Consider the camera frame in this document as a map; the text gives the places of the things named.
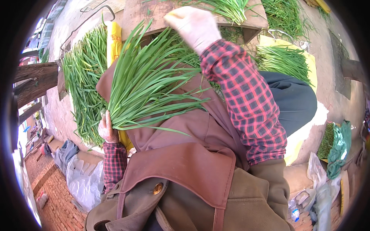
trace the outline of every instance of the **plaid sleeve cover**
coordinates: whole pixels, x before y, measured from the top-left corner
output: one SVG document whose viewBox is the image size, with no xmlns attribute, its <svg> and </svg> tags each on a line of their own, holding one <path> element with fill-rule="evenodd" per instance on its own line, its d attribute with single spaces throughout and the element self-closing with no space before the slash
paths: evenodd
<svg viewBox="0 0 370 231">
<path fill-rule="evenodd" d="M 103 143 L 104 150 L 104 185 L 106 192 L 111 190 L 115 184 L 122 180 L 127 167 L 127 151 L 121 143 Z"/>
<path fill-rule="evenodd" d="M 204 76 L 220 84 L 234 127 L 248 146 L 250 165 L 282 159 L 287 144 L 279 107 L 265 79 L 255 69 L 247 52 L 223 39 L 201 55 Z"/>
</svg>

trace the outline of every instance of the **hand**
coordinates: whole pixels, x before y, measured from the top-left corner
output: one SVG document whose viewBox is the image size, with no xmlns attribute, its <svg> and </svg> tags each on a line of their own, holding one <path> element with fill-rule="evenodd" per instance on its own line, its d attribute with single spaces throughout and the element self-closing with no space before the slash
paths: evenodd
<svg viewBox="0 0 370 231">
<path fill-rule="evenodd" d="M 222 39 L 209 11 L 184 6 L 169 12 L 164 19 L 198 55 L 212 43 Z"/>
<path fill-rule="evenodd" d="M 120 138 L 118 131 L 112 129 L 111 113 L 107 110 L 99 123 L 98 133 L 107 143 L 118 143 Z"/>
</svg>

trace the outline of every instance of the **plastic bottle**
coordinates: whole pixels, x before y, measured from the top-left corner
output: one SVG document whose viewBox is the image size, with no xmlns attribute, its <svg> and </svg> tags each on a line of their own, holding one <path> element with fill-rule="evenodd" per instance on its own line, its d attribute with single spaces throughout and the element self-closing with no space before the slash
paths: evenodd
<svg viewBox="0 0 370 231">
<path fill-rule="evenodd" d="M 290 215 L 292 216 L 292 220 L 297 222 L 299 220 L 299 210 L 296 205 L 296 201 L 294 199 L 288 201 L 288 207 L 290 211 Z"/>
</svg>

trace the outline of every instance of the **brown coat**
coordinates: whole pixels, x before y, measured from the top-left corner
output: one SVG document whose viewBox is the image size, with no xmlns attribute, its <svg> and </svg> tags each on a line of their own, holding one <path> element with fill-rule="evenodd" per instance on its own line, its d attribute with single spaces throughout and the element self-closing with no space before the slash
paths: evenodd
<svg viewBox="0 0 370 231">
<path fill-rule="evenodd" d="M 97 85 L 102 96 L 111 78 L 107 71 L 102 77 L 106 87 Z M 182 90 L 199 85 L 209 87 L 200 74 Z M 115 189 L 88 214 L 87 231 L 139 231 L 153 211 L 164 231 L 294 230 L 286 221 L 289 186 L 283 178 L 284 160 L 249 167 L 247 147 L 225 103 L 213 90 L 197 97 L 211 98 L 203 105 L 207 112 L 196 109 L 154 125 L 191 136 L 150 128 L 128 130 L 138 153 Z"/>
</svg>

